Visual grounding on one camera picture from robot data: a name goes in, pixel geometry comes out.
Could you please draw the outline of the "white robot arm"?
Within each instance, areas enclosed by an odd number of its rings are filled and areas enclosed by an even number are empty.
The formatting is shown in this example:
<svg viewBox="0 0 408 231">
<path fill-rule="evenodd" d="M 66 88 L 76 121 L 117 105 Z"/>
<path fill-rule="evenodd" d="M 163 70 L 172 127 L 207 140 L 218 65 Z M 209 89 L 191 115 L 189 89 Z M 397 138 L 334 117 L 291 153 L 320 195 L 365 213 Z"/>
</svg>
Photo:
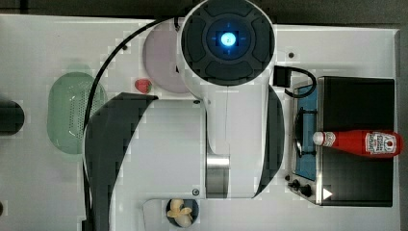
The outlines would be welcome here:
<svg viewBox="0 0 408 231">
<path fill-rule="evenodd" d="M 191 98 L 123 92 L 85 129 L 83 231 L 145 231 L 144 204 L 252 198 L 280 167 L 281 103 L 271 87 L 275 31 L 250 0 L 202 0 L 177 35 L 176 65 Z"/>
</svg>

